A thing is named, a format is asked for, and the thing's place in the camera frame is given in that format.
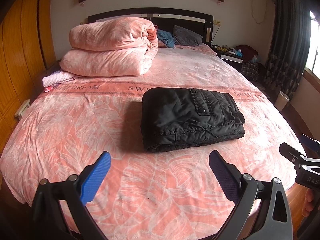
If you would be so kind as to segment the person's right hand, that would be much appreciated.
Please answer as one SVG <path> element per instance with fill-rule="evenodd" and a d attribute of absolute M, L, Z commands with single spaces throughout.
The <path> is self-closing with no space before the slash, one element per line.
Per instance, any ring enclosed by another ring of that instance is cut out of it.
<path fill-rule="evenodd" d="M 308 217 L 315 207 L 315 204 L 313 202 L 315 197 L 314 194 L 315 192 L 312 189 L 307 189 L 305 193 L 304 204 L 302 207 L 303 217 Z"/>

